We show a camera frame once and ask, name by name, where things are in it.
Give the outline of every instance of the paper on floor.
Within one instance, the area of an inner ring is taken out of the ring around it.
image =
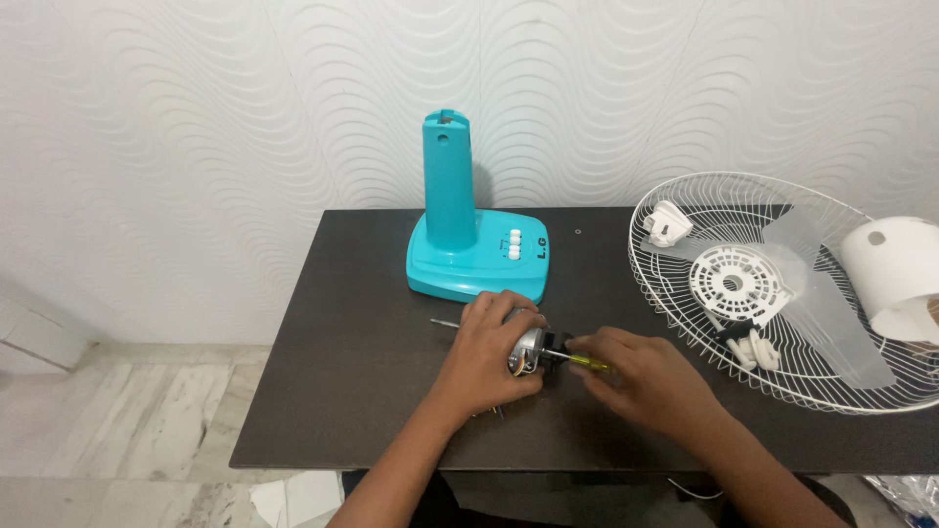
[[[342,503],[336,472],[296,474],[251,487],[251,502],[272,528],[298,528]]]

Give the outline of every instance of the wavy wall pattern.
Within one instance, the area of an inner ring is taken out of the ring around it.
[[[939,220],[939,6],[0,0],[0,276],[128,341],[270,343],[320,215],[636,203],[744,170]]]

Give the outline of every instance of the translucent fan blade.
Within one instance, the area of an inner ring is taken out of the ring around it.
[[[876,389],[897,381],[828,273],[808,272],[805,288],[781,314],[851,387]]]
[[[809,268],[815,266],[815,258],[822,246],[822,229],[806,211],[792,208],[762,229],[763,241],[779,244],[793,250],[806,261]]]
[[[695,258],[698,258],[702,253],[711,249],[712,247],[730,243],[733,242],[712,241],[710,239],[692,239],[691,237],[684,237],[683,239],[675,242],[675,245],[671,247],[658,247],[657,245],[649,242],[649,237],[646,237],[639,243],[639,249],[649,253],[658,253],[664,256],[674,256],[675,258],[683,258],[684,260],[693,261]]]

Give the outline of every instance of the fan guard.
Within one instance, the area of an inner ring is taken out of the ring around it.
[[[694,224],[689,237],[740,245],[763,242],[761,229],[790,207],[810,211],[823,231],[823,247],[814,270],[827,272],[835,280],[897,376],[897,383],[880,389],[848,386],[783,317],[772,318],[761,330],[761,336],[782,354],[779,370],[740,368],[731,351],[716,341],[714,327],[693,293],[689,275],[694,264],[640,247],[648,236],[642,221],[660,200],[669,200],[685,212]],[[886,339],[871,330],[837,260],[845,235],[870,220],[834,198],[780,179],[728,172],[691,174],[658,185],[640,200],[630,222],[630,264],[646,299],[656,312],[666,314],[669,326],[677,327],[689,345],[702,346],[708,363],[726,369],[752,388],[819,411],[870,414],[924,409],[939,403],[939,348]]]

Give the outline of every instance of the person's left hand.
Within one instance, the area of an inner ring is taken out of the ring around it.
[[[516,307],[525,309],[502,324]],[[541,370],[516,378],[509,372],[508,359],[516,341],[539,326],[546,327],[547,322],[531,299],[508,289],[498,295],[480,292],[463,308],[454,345],[427,397],[455,417],[469,420],[473,414],[537,393]]]

